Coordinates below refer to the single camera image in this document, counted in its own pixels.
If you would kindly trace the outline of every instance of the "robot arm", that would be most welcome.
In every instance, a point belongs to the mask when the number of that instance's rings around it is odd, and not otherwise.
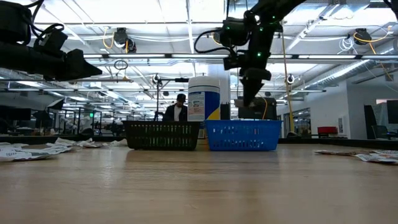
[[[225,49],[230,52],[229,57],[224,58],[225,70],[241,68],[239,76],[242,77],[245,106],[249,106],[263,86],[262,80],[271,80],[271,73],[265,68],[271,55],[274,33],[283,32],[280,21],[304,1],[259,0],[252,9],[244,13],[243,19],[227,17],[223,21],[223,27],[218,32],[220,32],[220,42],[224,47],[217,50]],[[237,52],[233,50],[235,46],[243,46],[248,42],[247,50]]]

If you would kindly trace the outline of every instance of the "blue basket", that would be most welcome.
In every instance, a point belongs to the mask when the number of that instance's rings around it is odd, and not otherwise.
[[[206,120],[211,151],[276,150],[282,121]]]

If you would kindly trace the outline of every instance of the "desk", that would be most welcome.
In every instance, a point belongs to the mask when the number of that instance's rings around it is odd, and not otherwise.
[[[398,166],[277,152],[84,149],[0,164],[0,223],[396,223]]]

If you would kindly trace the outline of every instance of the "chair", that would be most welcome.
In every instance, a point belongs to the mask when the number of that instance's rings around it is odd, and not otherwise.
[[[372,129],[376,139],[391,139],[391,136],[388,135],[387,127],[383,125],[373,125]]]

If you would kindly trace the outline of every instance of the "black cap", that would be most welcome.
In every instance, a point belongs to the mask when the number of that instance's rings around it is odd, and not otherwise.
[[[178,101],[178,102],[185,103],[185,99],[186,99],[186,98],[187,98],[187,97],[186,97],[184,94],[182,94],[182,93],[180,93],[180,94],[177,95],[177,101]]]

